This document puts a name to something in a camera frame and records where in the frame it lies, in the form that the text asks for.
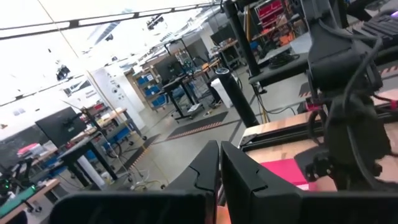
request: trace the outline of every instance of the floor mat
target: floor mat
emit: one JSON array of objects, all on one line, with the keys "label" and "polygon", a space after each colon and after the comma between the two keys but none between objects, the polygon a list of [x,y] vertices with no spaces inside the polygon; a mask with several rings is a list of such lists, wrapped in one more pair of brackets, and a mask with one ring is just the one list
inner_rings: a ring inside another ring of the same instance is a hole
[{"label": "floor mat", "polygon": [[[150,147],[150,145],[152,145],[158,138],[160,137],[160,134],[156,134],[150,138],[148,138],[142,146],[135,148],[135,149],[131,149],[129,151],[134,151],[136,150],[136,152],[130,157],[130,159],[128,159],[123,165],[126,168],[130,168],[131,166],[133,166],[134,164],[136,164],[140,158],[142,158],[144,156],[144,154],[147,152],[148,147]],[[125,173],[125,170],[123,167],[121,167],[116,174],[123,174]]]},{"label": "floor mat", "polygon": [[165,141],[177,139],[220,126],[227,114],[228,112],[222,112],[209,118],[201,119],[200,121],[178,127],[167,137]]}]

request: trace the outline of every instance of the black cylinder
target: black cylinder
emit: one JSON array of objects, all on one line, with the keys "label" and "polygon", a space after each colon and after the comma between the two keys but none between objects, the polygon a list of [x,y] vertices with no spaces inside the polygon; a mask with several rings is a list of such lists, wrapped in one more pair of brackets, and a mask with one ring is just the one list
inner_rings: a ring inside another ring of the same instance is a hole
[{"label": "black cylinder", "polygon": [[228,94],[232,104],[235,106],[235,109],[238,112],[238,115],[241,117],[244,125],[247,128],[260,125],[256,115],[250,107],[249,102],[244,97],[243,92],[239,88],[238,83],[235,81],[230,70],[227,68],[219,68],[216,70],[216,74],[220,79],[226,94]]},{"label": "black cylinder", "polygon": [[236,40],[242,48],[243,57],[248,63],[251,75],[259,75],[260,68],[257,64],[256,59],[254,58],[253,52],[250,48],[250,44],[246,38],[246,34],[244,33],[241,21],[239,20],[238,10],[236,9],[235,3],[233,3],[231,0],[228,0],[224,2],[223,6],[225,14],[229,19],[229,23],[231,24],[232,30],[234,30]]}]

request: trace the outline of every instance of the keyboard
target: keyboard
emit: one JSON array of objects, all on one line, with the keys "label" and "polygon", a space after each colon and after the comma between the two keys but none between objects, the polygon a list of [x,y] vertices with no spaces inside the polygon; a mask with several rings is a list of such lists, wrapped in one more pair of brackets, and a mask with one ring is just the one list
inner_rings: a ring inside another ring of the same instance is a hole
[{"label": "keyboard", "polygon": [[383,40],[384,48],[398,45],[398,18],[396,17],[390,15],[375,17],[370,21],[364,22],[360,29],[354,29],[354,32],[380,36]]}]

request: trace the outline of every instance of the black metal frame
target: black metal frame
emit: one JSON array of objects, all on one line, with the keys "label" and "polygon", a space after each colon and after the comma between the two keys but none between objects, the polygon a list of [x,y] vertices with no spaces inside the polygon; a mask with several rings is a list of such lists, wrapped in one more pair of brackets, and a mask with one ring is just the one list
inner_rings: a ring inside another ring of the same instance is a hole
[{"label": "black metal frame", "polygon": [[[389,105],[380,105],[377,108],[389,109]],[[379,119],[383,123],[393,123],[398,121],[398,113],[378,113]],[[314,134],[316,137],[323,135],[323,128],[321,121],[316,121],[314,125]],[[267,133],[257,134],[253,137],[250,143],[241,146],[244,152],[253,151],[256,149],[263,149],[266,147],[287,144],[296,141],[303,141],[308,139],[307,123],[297,124],[288,128],[282,128]]]},{"label": "black metal frame", "polygon": [[[81,28],[81,27],[89,27],[89,26],[96,26],[96,25],[102,25],[102,24],[107,24],[111,22],[121,22],[121,21],[126,21],[130,19],[138,19],[142,17],[151,17],[151,16],[157,16],[157,15],[162,15],[162,14],[168,14],[168,13],[173,13],[173,12],[182,12],[182,11],[189,11],[192,9],[198,9],[198,8],[203,8],[203,7],[213,7],[213,6],[218,6],[220,5],[219,2],[211,2],[211,3],[203,3],[203,4],[195,4],[195,5],[188,5],[188,6],[179,6],[179,7],[168,7],[168,8],[163,8],[163,9],[153,9],[153,10],[148,10],[148,11],[142,11],[142,12],[129,12],[129,13],[122,13],[122,14],[115,14],[115,15],[110,15],[110,16],[96,16],[96,17],[88,17],[88,18],[81,18],[81,19],[70,19],[67,21],[57,21],[57,22],[47,22],[47,23],[42,23],[42,24],[34,24],[34,25],[26,25],[26,26],[19,26],[19,27],[7,27],[7,28],[1,28],[0,31],[6,31],[6,30],[16,30],[16,29],[24,29],[24,28],[33,28],[35,27],[36,29],[40,29],[40,27],[45,27],[45,26],[53,26],[54,24],[59,26],[60,24],[64,23],[69,23],[67,27],[56,27],[53,29],[47,29],[43,31],[33,31],[33,32],[25,32],[23,34],[15,34],[15,35],[9,35],[5,37],[0,37],[0,40],[7,40],[7,39],[13,39],[13,38],[18,38],[18,37],[26,37],[30,35],[39,35],[39,34],[48,34],[51,32],[56,32],[56,31],[63,31],[63,30],[69,30],[69,29],[76,29],[76,28]],[[159,10],[167,10],[165,12],[155,12]],[[151,14],[146,14],[146,15],[140,15],[145,12],[155,12]],[[121,19],[113,19],[114,17],[119,17],[119,16],[128,16],[128,17],[123,17]],[[92,22],[90,23],[90,20],[92,19],[104,19],[103,21],[99,22]]]}]

